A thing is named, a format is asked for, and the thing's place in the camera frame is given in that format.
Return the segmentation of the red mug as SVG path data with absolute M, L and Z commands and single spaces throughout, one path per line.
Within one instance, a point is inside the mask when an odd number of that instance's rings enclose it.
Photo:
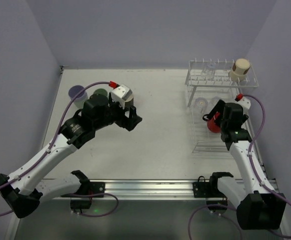
M 216 120 L 220 116 L 220 113 L 217 112 L 211 119 L 208 119 L 208 114 L 202 116 L 202 119 L 207 122 L 207 128 L 213 133 L 220 133 L 221 128 L 220 125 L 216 123 Z

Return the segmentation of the tall green cup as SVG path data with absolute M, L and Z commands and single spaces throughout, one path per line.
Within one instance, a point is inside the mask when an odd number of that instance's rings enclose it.
M 96 89 L 94 92 L 93 92 L 94 95 L 102 95 L 102 96 L 105 96 L 105 97 L 108 97 L 108 91 L 104 88 L 98 88 Z

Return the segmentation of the purple cup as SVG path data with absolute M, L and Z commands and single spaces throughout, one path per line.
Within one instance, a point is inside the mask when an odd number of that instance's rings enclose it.
M 72 86 L 68 90 L 68 96 L 71 100 L 73 100 L 73 104 L 78 109 L 82 109 L 84 107 L 85 101 L 88 100 L 88 94 L 82 85 Z

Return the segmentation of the beige cup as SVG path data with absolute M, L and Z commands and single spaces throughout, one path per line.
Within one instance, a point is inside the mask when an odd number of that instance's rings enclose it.
M 134 106 L 134 94 L 133 93 L 125 101 L 125 108 L 126 109 L 129 109 L 131 106 Z

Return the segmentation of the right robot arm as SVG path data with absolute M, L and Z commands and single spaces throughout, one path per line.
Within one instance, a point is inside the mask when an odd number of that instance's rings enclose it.
M 234 158 L 243 180 L 243 185 L 239 185 L 231 173 L 214 172 L 209 178 L 211 190 L 230 200 L 243 230 L 277 230 L 286 202 L 282 200 L 282 193 L 274 195 L 275 189 L 258 162 L 251 135 L 242 127 L 249 118 L 244 107 L 220 99 L 206 118 L 220 128 L 221 140 Z

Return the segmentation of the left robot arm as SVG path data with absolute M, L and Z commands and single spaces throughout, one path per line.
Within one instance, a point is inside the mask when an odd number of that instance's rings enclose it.
M 62 160 L 92 140 L 96 131 L 112 124 L 132 131 L 142 120 L 135 106 L 124 109 L 109 97 L 93 94 L 31 160 L 9 175 L 0 173 L 1 196 L 21 219 L 32 214 L 40 203 L 53 198 L 92 193 L 90 180 L 80 170 L 52 183 L 43 182 L 43 178 Z

